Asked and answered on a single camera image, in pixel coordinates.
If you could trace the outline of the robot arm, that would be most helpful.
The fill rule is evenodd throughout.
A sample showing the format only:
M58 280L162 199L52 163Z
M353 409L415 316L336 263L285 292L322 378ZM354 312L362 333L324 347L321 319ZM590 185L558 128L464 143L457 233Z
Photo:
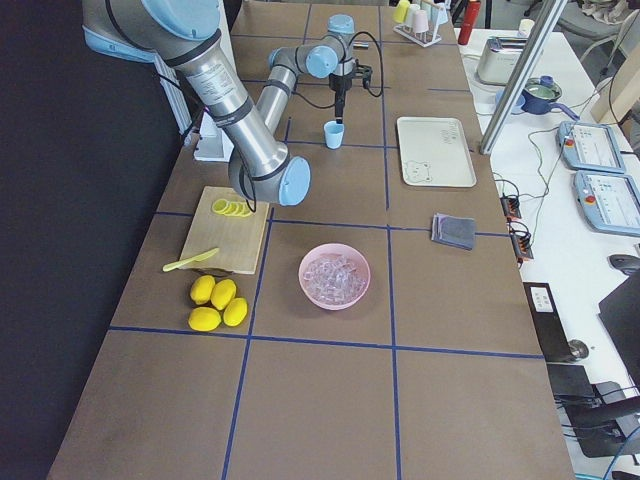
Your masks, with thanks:
M346 95L358 66L353 54L354 36L353 18L336 14L329 18L327 33L320 41L282 47L270 54L271 72L258 99L257 109L271 133L275 132L298 77L303 74L329 80L329 88L334 92L330 108L334 109L336 122L343 123Z
M248 200L299 204L308 162L275 140L221 48L215 1L85 1L83 30L94 51L127 61L160 57L180 71L234 145L229 181Z

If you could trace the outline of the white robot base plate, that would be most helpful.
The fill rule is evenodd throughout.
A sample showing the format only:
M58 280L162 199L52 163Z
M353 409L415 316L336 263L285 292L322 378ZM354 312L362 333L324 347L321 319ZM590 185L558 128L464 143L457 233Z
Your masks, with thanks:
M233 152L234 145L220 129L205 109L199 128L199 140L194 150L194 157L203 162L228 163Z

